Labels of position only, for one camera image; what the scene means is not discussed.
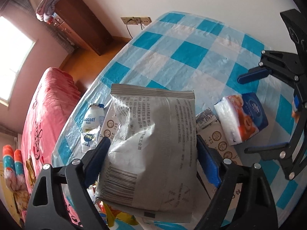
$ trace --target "brown dresser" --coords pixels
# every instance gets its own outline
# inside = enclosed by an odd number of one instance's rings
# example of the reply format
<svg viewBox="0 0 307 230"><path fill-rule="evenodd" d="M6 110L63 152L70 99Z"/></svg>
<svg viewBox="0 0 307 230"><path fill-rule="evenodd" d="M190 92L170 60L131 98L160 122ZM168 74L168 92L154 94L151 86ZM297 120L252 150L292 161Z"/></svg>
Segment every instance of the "brown dresser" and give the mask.
<svg viewBox="0 0 307 230"><path fill-rule="evenodd" d="M55 6L52 25L70 42L102 55L113 38L82 0L60 0Z"/></svg>

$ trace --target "window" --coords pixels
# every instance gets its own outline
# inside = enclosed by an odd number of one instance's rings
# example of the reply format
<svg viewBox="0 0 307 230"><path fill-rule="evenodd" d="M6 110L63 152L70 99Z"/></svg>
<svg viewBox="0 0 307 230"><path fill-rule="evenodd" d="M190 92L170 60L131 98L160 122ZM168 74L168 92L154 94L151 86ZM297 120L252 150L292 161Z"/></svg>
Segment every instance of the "window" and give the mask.
<svg viewBox="0 0 307 230"><path fill-rule="evenodd" d="M18 73L34 42L0 16L0 103L8 106Z"/></svg>

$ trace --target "wooden floor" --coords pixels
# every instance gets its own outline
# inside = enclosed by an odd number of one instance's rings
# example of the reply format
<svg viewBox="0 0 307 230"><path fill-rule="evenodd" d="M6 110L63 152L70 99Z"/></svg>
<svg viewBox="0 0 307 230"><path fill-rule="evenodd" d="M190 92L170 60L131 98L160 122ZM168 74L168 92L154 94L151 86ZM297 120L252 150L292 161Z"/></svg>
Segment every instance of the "wooden floor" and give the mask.
<svg viewBox="0 0 307 230"><path fill-rule="evenodd" d="M101 56L79 48L61 69L73 77L75 85L83 95L102 69L125 45L125 42L113 41Z"/></svg>

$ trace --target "checkered tablecloth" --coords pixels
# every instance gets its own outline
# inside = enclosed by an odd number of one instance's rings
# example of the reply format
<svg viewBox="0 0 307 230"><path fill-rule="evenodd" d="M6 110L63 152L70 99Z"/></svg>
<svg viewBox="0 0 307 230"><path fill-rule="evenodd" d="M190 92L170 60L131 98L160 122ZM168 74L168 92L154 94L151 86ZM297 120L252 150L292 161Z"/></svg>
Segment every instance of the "checkered tablecloth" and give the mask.
<svg viewBox="0 0 307 230"><path fill-rule="evenodd" d="M255 92L269 126L236 150L243 165L259 162L273 192L281 225L306 187L306 170L294 180L284 178L276 161L262 161L258 154L244 154L247 146L286 142L295 125L291 118L293 89L267 77L246 85L237 76L258 65L261 50L269 49L253 37L224 23L183 12L170 12L151 23L131 40L102 70L67 121L53 151L53 166L81 158L81 124L89 103L106 103L112 83L170 90L194 90L196 113L223 96ZM234 212L225 218L231 221Z"/></svg>

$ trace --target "power socket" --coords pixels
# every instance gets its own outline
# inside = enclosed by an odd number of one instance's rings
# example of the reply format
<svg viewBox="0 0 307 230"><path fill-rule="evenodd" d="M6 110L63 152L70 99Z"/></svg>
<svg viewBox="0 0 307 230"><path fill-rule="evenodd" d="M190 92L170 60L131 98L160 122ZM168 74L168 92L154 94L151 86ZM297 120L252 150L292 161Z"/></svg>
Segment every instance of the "power socket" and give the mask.
<svg viewBox="0 0 307 230"><path fill-rule="evenodd" d="M148 26L151 23L150 17L140 17L140 21L144 26Z"/></svg>
<svg viewBox="0 0 307 230"><path fill-rule="evenodd" d="M122 22L125 25L138 25L140 24L140 18L138 17L121 17Z"/></svg>

